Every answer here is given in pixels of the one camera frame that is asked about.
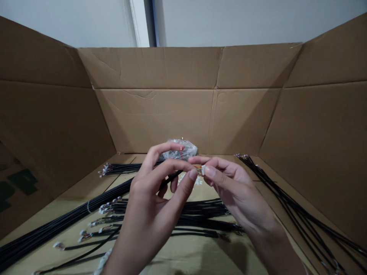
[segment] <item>person's right hand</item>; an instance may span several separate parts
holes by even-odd
[[[191,157],[188,162],[205,165],[205,182],[215,188],[248,234],[273,232],[279,226],[272,209],[240,165],[218,157],[201,156]]]

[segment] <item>finger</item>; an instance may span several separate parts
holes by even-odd
[[[183,179],[180,181],[180,184],[177,187],[175,194],[168,201],[165,207],[165,214],[168,217],[177,217],[182,212],[182,208],[189,198],[192,189],[194,188],[194,184],[196,178],[198,176],[198,172],[196,169],[190,170]]]
[[[205,164],[209,160],[211,160],[211,157],[194,156],[194,157],[189,157],[187,161],[191,164]]]
[[[166,194],[167,190],[168,190],[168,186],[166,185],[165,187],[163,187],[163,189],[161,189],[161,190],[158,192],[158,195],[157,195],[157,196],[163,199],[163,197],[164,197],[164,195]]]
[[[154,165],[158,161],[159,156],[167,151],[179,151],[184,148],[182,144],[174,143],[174,142],[166,142],[162,144],[155,145],[151,147],[141,165],[139,173],[137,176],[143,177],[152,171]]]
[[[171,181],[171,192],[172,193],[176,192],[178,183],[179,183],[179,177],[177,176]]]
[[[250,182],[251,178],[240,165],[230,162],[225,159],[221,159],[219,157],[213,157],[209,160],[205,166],[213,166],[217,170],[223,171],[226,176],[229,176],[235,180],[239,180],[241,182]]]
[[[177,170],[183,170],[185,172],[189,172],[192,169],[196,171],[195,167],[186,161],[167,159],[157,168],[155,168],[152,172],[149,173],[148,175],[149,179],[147,179],[147,181],[151,182],[152,184],[147,185],[146,188],[148,191],[151,191],[152,193],[157,193],[161,185],[161,180],[165,179],[167,175],[170,175]]]
[[[211,179],[209,179],[208,177],[206,177],[206,176],[203,176],[203,179],[204,179],[204,181],[209,185],[209,186],[213,186],[214,185],[214,183],[213,183],[213,181],[211,180]]]
[[[211,180],[213,184],[228,190],[232,194],[240,194],[245,188],[244,184],[227,177],[224,173],[210,165],[205,166],[205,177]]]

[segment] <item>clear plastic bag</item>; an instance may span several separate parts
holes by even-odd
[[[183,159],[188,160],[189,157],[193,157],[198,152],[198,148],[193,145],[190,141],[186,141],[183,139],[169,139],[168,142],[174,142],[178,144],[182,144],[182,153],[181,151],[168,151],[164,152],[160,159]]]

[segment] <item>green marking on cardboard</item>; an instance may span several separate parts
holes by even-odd
[[[0,213],[11,207],[11,204],[6,202],[15,193],[15,188],[6,181],[0,181]]]
[[[9,168],[8,165],[6,165],[6,164],[0,164],[0,171],[5,170],[5,169],[8,169],[8,168]]]
[[[38,180],[32,175],[29,169],[24,169],[15,174],[6,177],[10,180],[16,187],[18,187],[27,196],[33,194],[38,189],[34,186]]]

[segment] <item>cardboard flap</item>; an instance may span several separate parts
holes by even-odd
[[[213,90],[96,90],[116,150],[146,153],[183,137],[209,152]]]
[[[367,13],[303,46],[286,87],[367,80]]]
[[[222,48],[82,48],[95,88],[213,89]]]
[[[259,156],[367,248],[367,82],[281,91]]]
[[[280,89],[214,92],[210,152],[257,155]]]
[[[75,48],[0,16],[0,79],[91,87]]]
[[[0,140],[56,197],[115,154],[92,89],[0,81]]]
[[[282,88],[301,47],[300,43],[225,47],[218,88]]]

